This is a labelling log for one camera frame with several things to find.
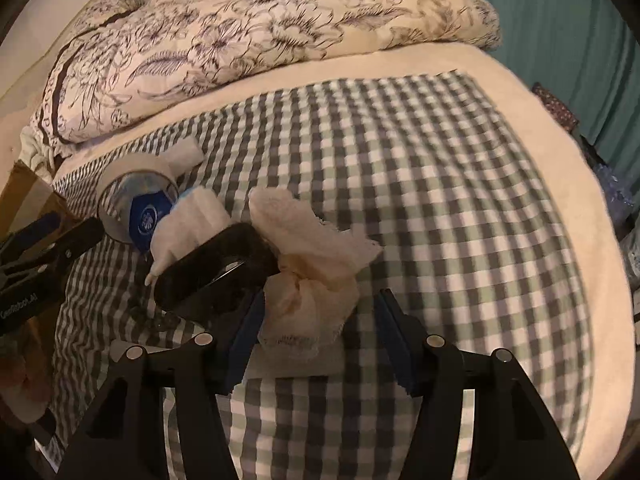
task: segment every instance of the dark patterned fabric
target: dark patterned fabric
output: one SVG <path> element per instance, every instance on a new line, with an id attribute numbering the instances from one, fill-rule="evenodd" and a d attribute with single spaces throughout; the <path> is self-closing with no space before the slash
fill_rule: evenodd
<path id="1" fill-rule="evenodd" d="M 531 91 L 542 101 L 547 112 L 560 124 L 564 130 L 571 133 L 578 125 L 578 119 L 560 99 L 544 88 L 540 83 L 535 83 Z"/>
<path id="2" fill-rule="evenodd" d="M 178 181 L 213 189 L 248 218 L 248 191 L 288 187 L 340 229 L 356 224 L 382 256 L 358 276 L 341 376 L 249 380 L 220 397 L 241 478 L 397 478 L 417 401 L 394 381 L 372 317 L 393 290 L 431 333 L 459 348 L 513 350 L 577 456 L 591 397 L 588 311 L 564 227 L 517 138 L 459 72 L 334 80 L 281 90 L 171 124 L 56 185 L 79 215 L 95 209 L 105 165 L 194 136 L 206 160 Z M 127 310 L 140 256 L 104 240 L 80 258 L 56 331 L 52 408 L 67 442 L 108 370 L 114 338 L 175 345 L 196 327 L 149 332 Z M 155 306 L 148 302 L 152 314 Z M 466 478 L 472 394 L 465 396 L 455 478 Z M 184 478 L 174 396 L 164 412 L 172 478 Z"/>

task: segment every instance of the white cloth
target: white cloth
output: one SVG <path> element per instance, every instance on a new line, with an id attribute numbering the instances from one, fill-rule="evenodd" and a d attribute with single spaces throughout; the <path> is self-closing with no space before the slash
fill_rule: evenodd
<path id="1" fill-rule="evenodd" d="M 154 262 L 145 285 L 151 285 L 172 263 L 229 225 L 231 217 L 212 190 L 202 186 L 191 189 L 156 226 L 151 238 Z"/>
<path id="2" fill-rule="evenodd" d="M 287 189 L 254 188 L 251 222 L 278 251 L 280 273 L 264 285 L 258 340 L 270 357 L 308 360 L 335 341 L 358 298 L 355 276 L 380 246 L 364 231 L 338 231 Z"/>
<path id="3" fill-rule="evenodd" d="M 20 144 L 22 149 L 18 160 L 23 161 L 27 167 L 47 184 L 53 181 L 54 163 L 53 150 L 40 142 L 33 129 L 25 126 L 20 132 Z"/>

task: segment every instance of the pillow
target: pillow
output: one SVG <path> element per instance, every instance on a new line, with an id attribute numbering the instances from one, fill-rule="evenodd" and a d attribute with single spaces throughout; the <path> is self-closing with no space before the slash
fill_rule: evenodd
<path id="1" fill-rule="evenodd" d="M 32 127 L 69 156 L 245 76 L 425 41 L 497 46 L 497 13 L 486 0 L 150 0 L 64 47 Z"/>
<path id="2" fill-rule="evenodd" d="M 72 22 L 63 41 L 67 44 L 80 34 L 128 16 L 144 5 L 144 0 L 92 0 Z"/>

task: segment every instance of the black plastic object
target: black plastic object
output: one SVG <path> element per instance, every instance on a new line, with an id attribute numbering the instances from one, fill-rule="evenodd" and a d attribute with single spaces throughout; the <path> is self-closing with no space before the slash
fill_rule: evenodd
<path id="1" fill-rule="evenodd" d="M 237 480 L 216 394 L 242 380 L 264 318 L 262 290 L 246 291 L 215 330 L 173 350 L 121 357 L 71 439 L 58 480 L 168 480 L 161 389 L 175 388 L 188 480 Z"/>
<path id="2" fill-rule="evenodd" d="M 398 383 L 422 397 L 401 480 L 451 478 L 465 389 L 476 395 L 470 480 L 579 480 L 558 427 L 508 350 L 458 350 L 404 314 L 390 290 L 375 297 L 374 309 Z"/>
<path id="3" fill-rule="evenodd" d="M 104 237 L 102 223 L 89 218 L 46 250 L 24 256 L 59 225 L 56 213 L 47 214 L 11 234 L 0 246 L 0 335 L 12 332 L 29 318 L 63 301 L 72 263 Z"/>
<path id="4" fill-rule="evenodd" d="M 162 310 L 209 327 L 236 309 L 247 287 L 262 288 L 277 272 L 276 258 L 255 228 L 233 224 L 165 270 L 154 299 Z"/>

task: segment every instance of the metal screw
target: metal screw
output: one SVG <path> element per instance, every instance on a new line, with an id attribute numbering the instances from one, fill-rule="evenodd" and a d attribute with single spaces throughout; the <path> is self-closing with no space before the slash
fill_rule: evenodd
<path id="1" fill-rule="evenodd" d="M 427 345 L 433 348 L 442 348 L 444 346 L 444 339 L 439 335 L 430 335 L 427 338 Z"/>
<path id="2" fill-rule="evenodd" d="M 213 341 L 213 336 L 210 333 L 203 332 L 196 336 L 195 341 L 198 346 L 206 346 Z"/>
<path id="3" fill-rule="evenodd" d="M 132 346 L 131 348 L 129 348 L 129 350 L 127 350 L 127 358 L 131 359 L 132 361 L 138 359 L 142 354 L 143 351 L 142 347 L 140 346 Z"/>
<path id="4" fill-rule="evenodd" d="M 513 355 L 511 354 L 511 352 L 509 352 L 508 350 L 505 350 L 504 348 L 500 348 L 495 353 L 495 356 L 503 363 L 508 363 L 513 358 Z"/>

